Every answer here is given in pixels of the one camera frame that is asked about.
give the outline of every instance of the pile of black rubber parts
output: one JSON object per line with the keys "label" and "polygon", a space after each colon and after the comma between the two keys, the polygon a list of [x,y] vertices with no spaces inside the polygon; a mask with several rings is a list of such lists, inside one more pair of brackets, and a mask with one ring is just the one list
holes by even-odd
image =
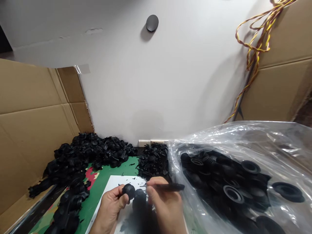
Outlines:
{"label": "pile of black rubber parts", "polygon": [[92,163],[94,170],[102,170],[103,165],[119,167],[129,156],[137,156],[137,150],[117,137],[100,138],[95,133],[81,133],[71,144],[62,144],[54,151],[55,159],[48,163],[40,184],[29,188],[29,196],[35,197],[51,185],[70,187],[62,195],[59,208],[55,212],[53,224],[45,233],[75,233],[78,213],[82,202],[89,196],[84,183],[86,168]]}
{"label": "pile of black rubber parts", "polygon": [[167,181],[170,181],[167,145],[158,143],[147,144],[138,158],[136,168],[139,171],[138,176],[147,180],[154,176],[162,176]]}
{"label": "pile of black rubber parts", "polygon": [[[271,206],[267,196],[270,176],[260,173],[252,161],[238,163],[216,151],[202,151],[191,157],[181,154],[183,173],[202,198],[204,205],[214,209],[243,233],[285,234],[272,219],[264,215]],[[274,190],[291,202],[304,202],[299,188],[277,182]],[[254,210],[263,215],[252,219]]]}

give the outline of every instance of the plastic bag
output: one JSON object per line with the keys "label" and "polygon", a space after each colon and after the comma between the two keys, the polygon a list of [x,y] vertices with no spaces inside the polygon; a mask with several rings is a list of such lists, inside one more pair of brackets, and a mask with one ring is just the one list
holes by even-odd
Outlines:
{"label": "plastic bag", "polygon": [[[252,220],[259,215],[278,223],[285,233],[312,233],[312,129],[298,123],[238,121],[227,123],[169,141],[169,169],[173,181],[186,187],[181,193],[184,215],[190,233],[241,233],[204,204],[182,172],[180,156],[214,150],[236,162],[258,164],[268,181],[271,207],[264,213],[250,210]],[[305,201],[293,203],[272,187],[286,182],[298,187]]]}

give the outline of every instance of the cardboard box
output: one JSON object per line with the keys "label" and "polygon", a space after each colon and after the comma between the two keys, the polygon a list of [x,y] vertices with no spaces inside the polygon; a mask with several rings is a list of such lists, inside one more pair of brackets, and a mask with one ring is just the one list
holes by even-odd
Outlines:
{"label": "cardboard box", "polygon": [[74,67],[50,69],[0,59],[0,233],[45,194],[28,197],[54,150],[93,125]]}
{"label": "cardboard box", "polygon": [[312,127],[311,0],[285,8],[271,33],[271,50],[241,101],[236,120],[296,121]]}

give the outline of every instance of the electrical cable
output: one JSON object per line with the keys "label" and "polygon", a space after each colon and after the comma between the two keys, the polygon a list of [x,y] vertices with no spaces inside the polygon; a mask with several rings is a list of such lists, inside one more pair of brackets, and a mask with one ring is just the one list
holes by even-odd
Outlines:
{"label": "electrical cable", "polygon": [[[252,84],[252,82],[257,77],[257,75],[259,73],[260,53],[268,52],[271,49],[270,48],[271,30],[272,30],[272,26],[276,22],[277,17],[281,14],[281,12],[283,11],[283,9],[285,7],[291,5],[292,3],[296,2],[297,0],[279,0],[277,3],[275,3],[273,0],[270,0],[270,1],[274,5],[274,7],[272,9],[270,9],[270,10],[268,10],[268,11],[266,11],[260,15],[256,15],[254,17],[251,17],[251,18],[245,20],[236,29],[235,38],[238,41],[238,43],[249,48],[248,53],[247,53],[246,70],[247,71],[252,70],[253,64],[254,64],[254,68],[252,71],[252,73],[253,73],[252,76],[250,77],[247,84],[245,85],[245,87],[243,88],[243,90],[240,92],[240,94],[237,96],[237,98],[235,100],[233,113],[229,116],[229,118],[224,123],[227,123],[236,114],[236,112],[238,110],[238,106],[239,106],[239,99],[241,98],[241,96],[244,94],[244,92],[249,88],[249,86]],[[254,27],[253,26],[257,21],[259,21],[261,18],[263,18],[264,16],[266,16],[268,14],[269,14],[269,16],[261,24],[260,27]],[[251,41],[249,43],[245,43],[245,42],[240,40],[239,35],[238,35],[238,31],[243,24],[247,23],[250,20],[254,20],[254,19],[256,19],[256,20],[249,26],[249,28],[252,30],[256,30],[256,32],[255,32],[253,38],[251,39]],[[261,36],[258,40],[258,43],[256,44],[256,47],[254,47],[254,46],[252,46],[252,43],[261,30],[262,30]]]}

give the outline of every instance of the left hand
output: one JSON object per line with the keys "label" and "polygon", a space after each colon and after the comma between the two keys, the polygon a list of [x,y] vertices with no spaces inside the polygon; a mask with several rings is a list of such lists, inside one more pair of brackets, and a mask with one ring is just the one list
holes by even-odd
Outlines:
{"label": "left hand", "polygon": [[104,193],[90,234],[110,234],[115,232],[118,214],[129,202],[127,194],[118,198],[122,194],[123,187],[124,185],[122,184]]}

